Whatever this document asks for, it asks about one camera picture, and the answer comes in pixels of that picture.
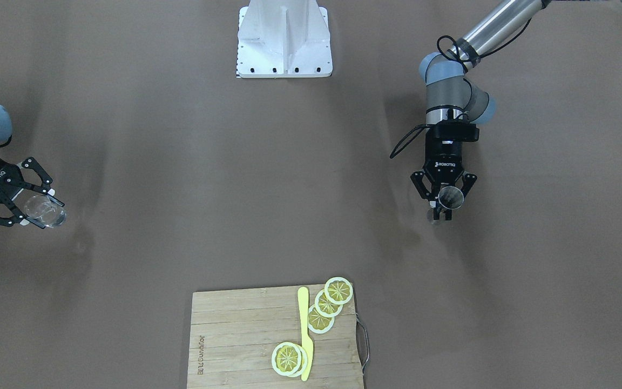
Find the white plastic stand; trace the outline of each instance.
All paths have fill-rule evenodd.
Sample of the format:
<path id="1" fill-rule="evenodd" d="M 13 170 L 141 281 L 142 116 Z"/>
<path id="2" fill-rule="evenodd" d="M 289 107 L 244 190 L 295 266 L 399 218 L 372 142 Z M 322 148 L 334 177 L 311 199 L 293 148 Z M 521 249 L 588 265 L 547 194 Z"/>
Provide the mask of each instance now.
<path id="1" fill-rule="evenodd" d="M 328 10 L 316 0 L 251 0 L 239 11 L 237 52 L 238 77 L 328 77 Z"/>

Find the clear glass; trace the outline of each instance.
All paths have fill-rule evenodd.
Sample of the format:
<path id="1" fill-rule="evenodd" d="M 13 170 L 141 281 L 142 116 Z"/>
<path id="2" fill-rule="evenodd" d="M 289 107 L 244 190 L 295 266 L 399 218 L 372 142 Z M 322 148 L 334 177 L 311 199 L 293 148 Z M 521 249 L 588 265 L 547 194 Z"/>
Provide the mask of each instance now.
<path id="1" fill-rule="evenodd" d="M 28 217 L 32 217 L 45 225 L 45 227 L 61 226 L 66 220 L 66 210 L 52 202 L 47 196 L 37 195 L 30 197 L 23 206 L 23 211 Z"/>

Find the lime slice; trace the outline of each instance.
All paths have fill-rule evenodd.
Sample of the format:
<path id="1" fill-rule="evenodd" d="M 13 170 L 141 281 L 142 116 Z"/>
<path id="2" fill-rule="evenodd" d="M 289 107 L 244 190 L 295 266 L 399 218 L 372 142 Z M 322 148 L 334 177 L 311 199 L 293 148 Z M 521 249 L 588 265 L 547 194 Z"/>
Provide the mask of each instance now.
<path id="1" fill-rule="evenodd" d="M 313 306 L 321 316 L 326 318 L 334 318 L 342 312 L 342 305 L 331 303 L 325 291 L 319 291 L 316 294 L 316 302 Z"/>
<path id="2" fill-rule="evenodd" d="M 333 327 L 335 318 L 326 318 L 321 316 L 316 308 L 309 308 L 309 330 L 315 334 L 325 334 Z"/>
<path id="3" fill-rule="evenodd" d="M 294 345 L 294 347 L 296 347 L 297 350 L 299 350 L 299 353 L 301 354 L 301 367 L 299 367 L 299 370 L 297 370 L 296 373 L 290 375 L 290 377 L 299 377 L 304 370 L 306 370 L 306 365 L 308 365 L 309 363 L 309 357 L 308 355 L 306 355 L 306 350 L 303 349 L 303 347 L 301 347 L 300 345 Z"/>
<path id="4" fill-rule="evenodd" d="M 333 304 L 342 305 L 352 300 L 352 284 L 346 278 L 330 278 L 326 282 L 324 291 L 326 296 L 328 296 L 328 300 Z"/>
<path id="5" fill-rule="evenodd" d="M 273 350 L 270 363 L 277 374 L 289 377 L 301 367 L 301 352 L 294 343 L 282 342 Z"/>

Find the cutting board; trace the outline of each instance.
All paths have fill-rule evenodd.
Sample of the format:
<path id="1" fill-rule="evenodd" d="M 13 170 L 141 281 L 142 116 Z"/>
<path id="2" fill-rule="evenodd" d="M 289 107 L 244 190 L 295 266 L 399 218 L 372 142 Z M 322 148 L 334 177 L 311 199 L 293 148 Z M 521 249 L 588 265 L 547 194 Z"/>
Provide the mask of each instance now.
<path id="1" fill-rule="evenodd" d="M 323 285 L 304 286 L 312 305 Z M 326 334 L 309 332 L 314 358 L 308 381 L 272 369 L 270 357 L 279 343 L 301 344 L 299 287 L 194 293 L 187 388 L 363 389 L 354 298 Z"/>

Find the knife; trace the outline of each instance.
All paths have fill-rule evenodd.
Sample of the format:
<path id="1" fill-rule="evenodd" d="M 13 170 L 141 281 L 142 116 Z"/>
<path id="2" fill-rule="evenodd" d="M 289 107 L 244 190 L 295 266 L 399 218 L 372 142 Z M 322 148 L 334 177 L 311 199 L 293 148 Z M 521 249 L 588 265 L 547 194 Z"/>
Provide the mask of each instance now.
<path id="1" fill-rule="evenodd" d="M 296 300 L 299 302 L 299 320 L 301 321 L 301 348 L 306 351 L 309 362 L 301 374 L 301 381 L 309 379 L 311 362 L 313 362 L 313 340 L 309 337 L 309 289 L 302 286 L 296 291 Z"/>

